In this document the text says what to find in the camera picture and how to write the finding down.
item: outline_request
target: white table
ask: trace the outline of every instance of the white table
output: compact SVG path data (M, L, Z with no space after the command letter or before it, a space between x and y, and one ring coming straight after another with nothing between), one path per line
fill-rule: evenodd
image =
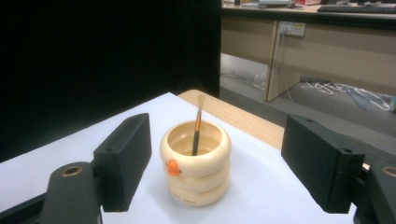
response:
M195 119L196 107L167 93L15 159L0 163L0 212L46 191L50 174L92 152L124 120L149 113L152 156L127 213L102 213L104 223L353 223L324 213L280 156L280 150L204 112L233 142L231 185L218 202L189 207L171 199L159 145L171 127Z

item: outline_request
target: black backdrop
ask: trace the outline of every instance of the black backdrop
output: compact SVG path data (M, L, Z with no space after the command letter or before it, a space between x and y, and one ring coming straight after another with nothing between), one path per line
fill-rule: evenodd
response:
M0 162L165 92L219 96L220 1L0 7Z

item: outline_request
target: wall socket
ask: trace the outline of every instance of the wall socket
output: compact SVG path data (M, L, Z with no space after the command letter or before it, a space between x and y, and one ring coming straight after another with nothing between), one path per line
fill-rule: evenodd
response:
M304 36L305 23L281 21L279 28L280 33L286 32L285 35Z

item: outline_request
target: desk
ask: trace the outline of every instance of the desk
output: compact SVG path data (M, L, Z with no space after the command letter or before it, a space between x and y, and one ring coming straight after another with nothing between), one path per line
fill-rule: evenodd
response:
M301 75L396 95L396 15L317 13L318 7L224 6L221 52L268 64L267 101ZM286 35L281 41L281 21L306 23L304 36Z
M274 145L281 142L281 128L207 95L203 119L224 128L233 142L232 182L226 194L208 206L189 207L174 202L165 184L159 145L167 130L180 122L195 119L196 106L183 99L195 104L199 94L198 91L188 91L177 97L166 93L88 129L0 163L0 212L44 193L50 174L58 167L73 161L91 161L92 152L124 119L149 113L152 156L148 167L130 210L126 213L102 213L104 223L353 222L354 205L346 215L324 213L282 160L280 150L224 120L251 133L266 130L268 136L263 138L272 139ZM259 124L245 125L250 122Z

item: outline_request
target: cream ceramic cup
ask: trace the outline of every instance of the cream ceramic cup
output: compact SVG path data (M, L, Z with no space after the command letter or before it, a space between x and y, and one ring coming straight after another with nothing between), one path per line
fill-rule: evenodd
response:
M160 145L163 169L172 196L202 206L217 201L230 184L230 136L217 124L201 121L198 155L192 156L195 120L178 124Z

